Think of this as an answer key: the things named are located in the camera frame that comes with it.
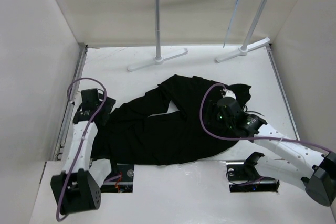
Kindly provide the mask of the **black trousers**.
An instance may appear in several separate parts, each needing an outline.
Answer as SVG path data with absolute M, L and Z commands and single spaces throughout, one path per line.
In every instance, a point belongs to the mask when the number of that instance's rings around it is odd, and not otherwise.
M 98 127 L 91 158 L 120 164 L 171 165 L 218 155 L 237 141 L 228 130 L 208 128 L 230 140 L 208 135 L 199 117 L 201 105 L 221 98 L 215 81 L 173 75 L 155 89 L 116 108 Z

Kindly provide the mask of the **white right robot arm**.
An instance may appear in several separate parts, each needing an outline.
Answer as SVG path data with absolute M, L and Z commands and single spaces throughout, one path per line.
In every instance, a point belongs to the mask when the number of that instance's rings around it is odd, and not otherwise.
M 250 141 L 280 157 L 275 160 L 260 152 L 252 153 L 243 168 L 248 179 L 270 177 L 283 181 L 326 207 L 335 201 L 335 152 L 322 153 L 322 146 L 286 138 L 263 118 L 244 112 L 232 97 L 221 98 L 209 107 L 201 105 L 199 120 L 212 137 L 230 140 L 212 133 L 209 126 L 228 130 L 234 135 L 232 141 Z

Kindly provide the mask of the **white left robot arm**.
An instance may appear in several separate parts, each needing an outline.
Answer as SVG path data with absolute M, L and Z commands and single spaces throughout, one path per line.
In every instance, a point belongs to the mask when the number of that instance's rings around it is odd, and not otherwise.
M 113 181 L 118 168 L 109 159 L 92 160 L 91 152 L 98 125 L 107 122 L 115 100 L 103 90 L 80 92 L 81 104 L 73 117 L 73 135 L 66 162 L 50 186 L 57 203 L 56 217 L 63 220 L 69 214 L 97 210 L 101 204 L 101 186 Z

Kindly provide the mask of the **translucent blue clothes hanger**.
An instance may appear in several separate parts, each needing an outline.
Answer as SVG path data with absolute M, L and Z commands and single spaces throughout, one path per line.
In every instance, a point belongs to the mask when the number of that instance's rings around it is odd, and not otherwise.
M 234 19 L 235 19 L 236 13 L 237 13 L 239 1 L 240 0 L 236 0 L 236 2 L 235 2 L 234 11 L 233 11 L 232 17 L 229 21 L 229 24 L 228 24 L 228 27 L 227 27 L 227 30 L 226 30 L 226 34 L 225 34 L 225 38 L 224 38 L 224 42 L 223 42 L 223 48 L 225 48 L 225 46 L 228 42 L 228 39 L 229 39 L 229 36 L 230 36 L 230 31 L 231 31 L 231 28 L 232 28 L 232 25 L 234 23 Z

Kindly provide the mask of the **white clothes rack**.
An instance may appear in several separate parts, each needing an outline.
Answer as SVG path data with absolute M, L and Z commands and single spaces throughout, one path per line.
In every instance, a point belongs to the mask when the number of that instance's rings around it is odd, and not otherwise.
M 236 0 L 150 0 L 150 31 L 154 33 L 154 50 L 127 67 L 134 72 L 158 66 L 184 57 L 194 44 L 220 44 L 222 49 L 214 59 L 221 63 L 246 56 L 271 42 L 257 34 L 257 24 L 268 0 L 240 0 L 228 42 L 223 42 Z

